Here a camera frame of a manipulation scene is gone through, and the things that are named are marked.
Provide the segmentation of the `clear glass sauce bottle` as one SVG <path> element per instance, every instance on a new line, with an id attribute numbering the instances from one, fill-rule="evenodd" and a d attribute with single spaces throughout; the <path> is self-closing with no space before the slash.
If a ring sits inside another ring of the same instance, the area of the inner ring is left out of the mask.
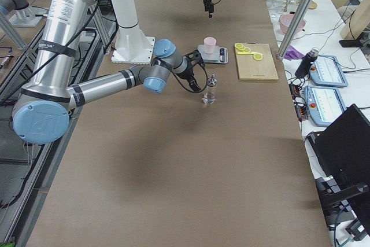
<path id="1" fill-rule="evenodd" d="M 216 99 L 216 89 L 217 89 L 217 78 L 216 75 L 213 73 L 207 79 L 207 87 L 205 93 L 203 95 L 203 103 L 204 104 L 213 104 Z"/>

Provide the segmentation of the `pink plastic cup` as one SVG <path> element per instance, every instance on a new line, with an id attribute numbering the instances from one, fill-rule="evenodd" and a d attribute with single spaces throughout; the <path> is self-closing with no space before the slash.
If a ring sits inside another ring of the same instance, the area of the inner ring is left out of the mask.
<path id="1" fill-rule="evenodd" d="M 206 37 L 203 40 L 203 47 L 204 47 L 204 52 L 206 54 L 212 54 L 215 50 L 217 40 L 214 37 Z"/>

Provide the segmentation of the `silver kitchen scale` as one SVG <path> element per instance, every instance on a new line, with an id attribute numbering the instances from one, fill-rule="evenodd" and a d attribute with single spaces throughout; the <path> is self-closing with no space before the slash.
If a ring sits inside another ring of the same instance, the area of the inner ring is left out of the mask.
<path id="1" fill-rule="evenodd" d="M 205 63 L 210 64 L 227 64 L 228 50 L 226 47 L 215 46 L 212 54 L 208 54 L 204 50 L 204 45 L 198 45 L 197 50 L 202 56 Z"/>

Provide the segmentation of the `yellow plastic knife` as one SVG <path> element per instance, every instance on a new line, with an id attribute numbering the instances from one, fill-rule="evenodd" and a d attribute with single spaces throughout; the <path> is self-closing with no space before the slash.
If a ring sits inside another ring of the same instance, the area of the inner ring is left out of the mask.
<path id="1" fill-rule="evenodd" d="M 238 55 L 253 55 L 254 53 L 259 53 L 259 52 L 255 52 L 255 51 L 252 51 L 250 53 L 243 53 L 242 51 L 237 52 Z"/>

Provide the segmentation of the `bamboo cutting board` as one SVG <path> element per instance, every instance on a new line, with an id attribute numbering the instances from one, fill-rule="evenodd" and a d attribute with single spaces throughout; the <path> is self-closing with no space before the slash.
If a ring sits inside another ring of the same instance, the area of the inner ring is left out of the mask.
<path id="1" fill-rule="evenodd" d="M 263 54 L 261 61 L 256 61 L 253 55 L 238 55 L 235 47 L 236 66 L 239 80 L 254 82 L 277 82 L 279 80 L 275 63 L 269 44 L 263 43 L 242 43 L 250 49 Z"/>

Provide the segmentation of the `pink bowl with ice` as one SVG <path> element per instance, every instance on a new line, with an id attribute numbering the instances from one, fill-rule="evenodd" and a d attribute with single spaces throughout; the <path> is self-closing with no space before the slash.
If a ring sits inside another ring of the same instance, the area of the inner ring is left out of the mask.
<path id="1" fill-rule="evenodd" d="M 293 14 L 282 14 L 279 17 L 279 26 L 280 26 L 280 30 L 282 31 L 282 33 L 284 33 L 284 34 L 287 33 L 288 28 L 289 28 L 293 18 L 294 18 Z M 299 24 L 297 30 L 295 31 L 295 34 L 301 32 L 304 29 L 305 26 L 306 26 L 306 21 L 303 19 L 303 20 L 301 20 L 301 23 Z"/>

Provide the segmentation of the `purple cloth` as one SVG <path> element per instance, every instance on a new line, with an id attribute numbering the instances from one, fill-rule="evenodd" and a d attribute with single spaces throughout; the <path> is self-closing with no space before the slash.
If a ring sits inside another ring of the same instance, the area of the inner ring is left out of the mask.
<path id="1" fill-rule="evenodd" d="M 305 55 L 290 45 L 284 55 L 284 59 L 289 61 L 302 59 Z"/>

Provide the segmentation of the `black water bottle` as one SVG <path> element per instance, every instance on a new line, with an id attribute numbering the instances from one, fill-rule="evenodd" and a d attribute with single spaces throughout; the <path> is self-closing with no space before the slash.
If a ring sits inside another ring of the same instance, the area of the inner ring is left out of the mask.
<path id="1" fill-rule="evenodd" d="M 304 78 L 310 71 L 311 64 L 317 60 L 319 49 L 313 47 L 303 58 L 295 72 L 297 78 Z"/>

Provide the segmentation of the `blue teach pendant near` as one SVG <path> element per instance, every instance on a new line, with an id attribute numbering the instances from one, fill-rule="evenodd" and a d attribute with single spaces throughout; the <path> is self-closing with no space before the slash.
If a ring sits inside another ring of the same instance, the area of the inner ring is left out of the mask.
<path id="1" fill-rule="evenodd" d="M 319 127 L 328 127 L 346 110 L 338 88 L 306 86 L 304 98 L 307 102 L 310 118 Z"/>

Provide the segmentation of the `blue teach pendant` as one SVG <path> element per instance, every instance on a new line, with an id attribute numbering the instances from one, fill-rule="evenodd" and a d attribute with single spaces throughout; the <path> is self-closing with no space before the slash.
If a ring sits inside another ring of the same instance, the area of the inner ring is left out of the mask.
<path id="1" fill-rule="evenodd" d="M 348 86 L 336 56 L 318 56 L 310 67 L 310 79 L 318 86 L 338 88 Z"/>
<path id="2" fill-rule="evenodd" d="M 328 127 L 346 110 L 338 88 L 306 86 L 304 98 L 307 102 L 310 118 L 319 127 Z"/>

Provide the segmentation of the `blue teach pendant far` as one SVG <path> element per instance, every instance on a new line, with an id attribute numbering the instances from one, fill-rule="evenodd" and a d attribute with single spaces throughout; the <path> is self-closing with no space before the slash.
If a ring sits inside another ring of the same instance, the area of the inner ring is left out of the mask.
<path id="1" fill-rule="evenodd" d="M 310 79 L 318 86 L 338 88 L 348 86 L 336 56 L 318 56 L 310 67 Z"/>

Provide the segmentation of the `black monitor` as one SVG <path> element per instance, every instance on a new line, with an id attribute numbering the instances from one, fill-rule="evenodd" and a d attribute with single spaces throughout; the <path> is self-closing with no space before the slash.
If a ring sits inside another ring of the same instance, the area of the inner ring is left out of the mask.
<path id="1" fill-rule="evenodd" d="M 329 193 L 316 182 L 322 207 L 348 201 L 368 233 L 369 120 L 352 104 L 324 131 L 313 133 L 309 142 L 324 173 L 339 187 Z"/>

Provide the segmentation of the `aluminium frame post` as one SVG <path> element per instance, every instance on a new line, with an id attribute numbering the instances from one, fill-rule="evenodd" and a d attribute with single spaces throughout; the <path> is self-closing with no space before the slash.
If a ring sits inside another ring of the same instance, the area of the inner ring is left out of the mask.
<path id="1" fill-rule="evenodd" d="M 277 58 L 279 60 L 282 60 L 284 58 L 284 55 L 290 46 L 294 35 L 296 34 L 296 31 L 298 27 L 300 26 L 301 20 L 304 19 L 304 15 L 306 14 L 309 4 L 312 0 L 302 0 L 299 7 L 297 8 L 297 11 L 294 14 L 294 17 L 289 25 L 289 28 L 280 44 L 279 50 L 277 52 Z"/>

